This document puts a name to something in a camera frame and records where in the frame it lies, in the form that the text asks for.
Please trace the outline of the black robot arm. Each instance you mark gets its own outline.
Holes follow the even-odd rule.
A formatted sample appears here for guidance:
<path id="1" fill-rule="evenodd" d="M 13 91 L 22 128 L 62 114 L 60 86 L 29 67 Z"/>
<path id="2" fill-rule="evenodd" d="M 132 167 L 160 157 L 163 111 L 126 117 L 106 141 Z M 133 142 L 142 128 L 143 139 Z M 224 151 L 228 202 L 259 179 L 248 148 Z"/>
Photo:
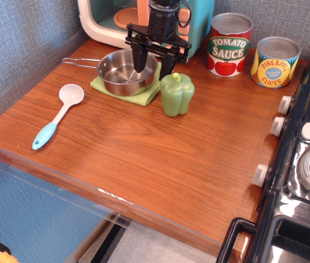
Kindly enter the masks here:
<path id="1" fill-rule="evenodd" d="M 150 18 L 147 26 L 127 24 L 126 44 L 131 46 L 134 69 L 140 73 L 145 69 L 147 54 L 162 57 L 159 78 L 172 74 L 177 62 L 188 62 L 191 43 L 177 35 L 178 27 L 185 28 L 180 22 L 179 1 L 149 1 Z"/>

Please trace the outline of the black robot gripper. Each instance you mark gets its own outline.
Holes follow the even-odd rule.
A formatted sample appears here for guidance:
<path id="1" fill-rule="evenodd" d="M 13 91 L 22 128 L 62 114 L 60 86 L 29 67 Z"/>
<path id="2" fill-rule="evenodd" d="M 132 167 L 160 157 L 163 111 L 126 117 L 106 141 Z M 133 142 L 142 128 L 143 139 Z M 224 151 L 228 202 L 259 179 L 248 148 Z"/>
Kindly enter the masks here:
<path id="1" fill-rule="evenodd" d="M 176 33 L 182 27 L 179 8 L 151 8 L 147 26 L 127 24 L 126 43 L 131 45 L 134 69 L 145 69 L 149 52 L 163 57 L 159 80 L 172 74 L 178 61 L 186 63 L 191 44 Z"/>

